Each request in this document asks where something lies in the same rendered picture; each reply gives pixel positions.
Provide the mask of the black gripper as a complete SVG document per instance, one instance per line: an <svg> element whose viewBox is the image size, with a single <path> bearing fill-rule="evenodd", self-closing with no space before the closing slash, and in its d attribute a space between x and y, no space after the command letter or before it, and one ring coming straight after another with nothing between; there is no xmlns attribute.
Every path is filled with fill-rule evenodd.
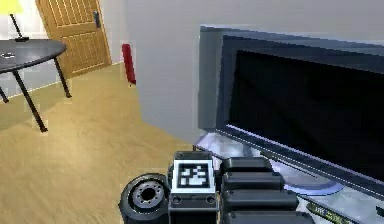
<svg viewBox="0 0 384 224"><path fill-rule="evenodd" d="M146 173L132 179L118 204L123 224L169 224L166 176Z"/></svg>

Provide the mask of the pale grey television stand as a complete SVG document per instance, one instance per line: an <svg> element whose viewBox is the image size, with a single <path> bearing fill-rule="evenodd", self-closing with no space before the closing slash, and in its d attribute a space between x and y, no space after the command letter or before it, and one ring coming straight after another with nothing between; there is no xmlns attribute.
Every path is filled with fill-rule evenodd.
<svg viewBox="0 0 384 224"><path fill-rule="evenodd" d="M338 224L384 224L384 199L371 197L324 178L262 152L259 147L250 147L216 133L208 133L197 140L194 149L211 151L215 156L215 168L228 157L267 158L273 169L284 177L284 188L298 194L299 211L306 211L310 207L316 224L333 224L333 220Z"/></svg>

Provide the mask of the red upright cylinder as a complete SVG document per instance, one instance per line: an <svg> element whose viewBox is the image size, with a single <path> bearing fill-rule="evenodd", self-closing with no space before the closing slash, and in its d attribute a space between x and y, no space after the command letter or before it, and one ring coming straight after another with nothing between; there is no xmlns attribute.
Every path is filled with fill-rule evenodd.
<svg viewBox="0 0 384 224"><path fill-rule="evenodd" d="M130 83L135 84L136 78L135 78L135 72L134 72L132 51L128 43L125 43L122 45L122 55L123 55L123 61L124 61L127 80Z"/></svg>

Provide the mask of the black television set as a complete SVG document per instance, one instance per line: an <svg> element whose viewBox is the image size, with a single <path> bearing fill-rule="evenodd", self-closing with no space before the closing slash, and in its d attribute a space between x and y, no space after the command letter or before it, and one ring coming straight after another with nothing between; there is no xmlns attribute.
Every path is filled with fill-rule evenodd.
<svg viewBox="0 0 384 224"><path fill-rule="evenodd" d="M384 46L204 25L198 126L290 164L296 192L384 200Z"/></svg>

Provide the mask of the brown wooden room door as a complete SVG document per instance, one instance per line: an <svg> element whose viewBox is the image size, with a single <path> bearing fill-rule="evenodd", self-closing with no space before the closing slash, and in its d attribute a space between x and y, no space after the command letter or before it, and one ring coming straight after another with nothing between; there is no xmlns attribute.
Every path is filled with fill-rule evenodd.
<svg viewBox="0 0 384 224"><path fill-rule="evenodd" d="M49 39L63 42L67 50L58 57L69 79L112 64L99 0L35 0ZM93 11L100 16L96 28Z"/></svg>

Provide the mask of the black round table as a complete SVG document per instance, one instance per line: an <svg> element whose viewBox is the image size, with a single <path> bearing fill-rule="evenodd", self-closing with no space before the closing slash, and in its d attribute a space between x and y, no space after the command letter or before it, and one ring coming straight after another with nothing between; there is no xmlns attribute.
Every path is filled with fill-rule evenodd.
<svg viewBox="0 0 384 224"><path fill-rule="evenodd" d="M14 39L0 40L0 54L13 53L14 58L5 59L0 57L0 74L12 73L16 79L22 94L29 108L39 126L42 133L47 132L48 129L44 125L37 108L35 107L29 92L22 81L19 74L21 69L29 68L32 66L45 63L53 60L63 86L65 96L71 98L72 95L69 91L67 82L65 80L63 71L60 67L58 57L67 50L66 45L58 40L52 39L29 39L27 42L16 42Z"/></svg>

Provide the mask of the yellow table lamp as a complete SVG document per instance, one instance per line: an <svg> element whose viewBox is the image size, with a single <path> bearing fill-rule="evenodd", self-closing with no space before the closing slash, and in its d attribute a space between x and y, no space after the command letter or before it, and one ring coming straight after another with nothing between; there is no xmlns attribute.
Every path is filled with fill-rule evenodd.
<svg viewBox="0 0 384 224"><path fill-rule="evenodd" d="M15 38L16 42L27 42L29 38L24 36L21 33L19 25L16 20L16 14L21 13L23 11L19 0L0 0L0 14L1 15L9 15L14 28L18 34Z"/></svg>

